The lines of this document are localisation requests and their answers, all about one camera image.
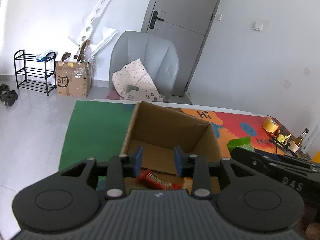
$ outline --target grey armchair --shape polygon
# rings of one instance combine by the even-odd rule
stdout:
[[[134,31],[122,33],[113,48],[109,91],[114,90],[112,74],[138,58],[141,59],[158,92],[168,99],[179,69],[177,51],[171,41]]]

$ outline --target black metal shoe rack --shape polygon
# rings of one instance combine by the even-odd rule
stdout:
[[[49,93],[54,89],[57,88],[57,81],[56,81],[56,53],[55,52],[49,52],[44,59],[44,62],[38,61],[36,59],[37,54],[26,54],[23,49],[18,50],[14,56],[13,56],[13,61],[14,61],[14,72],[16,75],[16,82],[17,82],[17,87],[22,87],[26,89],[31,89],[39,92],[46,93],[47,96]],[[23,60],[23,68],[17,70],[16,67],[16,60]],[[49,61],[53,60],[54,62],[54,70],[47,70],[47,63]],[[34,67],[27,67],[26,62],[27,61],[36,61],[39,63],[44,63],[44,69],[42,68],[34,68]],[[25,80],[18,83],[18,76],[17,74],[22,74],[25,76]],[[54,85],[48,84],[48,78],[54,75]],[[32,80],[28,79],[28,76],[30,77],[36,77],[36,78],[43,78],[44,82],[41,82],[39,80]]]

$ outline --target light switch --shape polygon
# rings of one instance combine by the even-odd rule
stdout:
[[[263,23],[261,22],[256,22],[256,24],[254,25],[254,29],[257,31],[262,31],[262,27],[263,27]]]

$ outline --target red snack package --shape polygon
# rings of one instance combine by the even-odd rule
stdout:
[[[137,181],[152,189],[180,189],[179,185],[164,181],[153,174],[150,169],[140,174]]]

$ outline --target door handle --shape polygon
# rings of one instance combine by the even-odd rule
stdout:
[[[149,26],[150,29],[153,29],[155,27],[156,20],[164,22],[164,19],[158,18],[158,13],[159,12],[157,11],[153,11],[152,19]]]

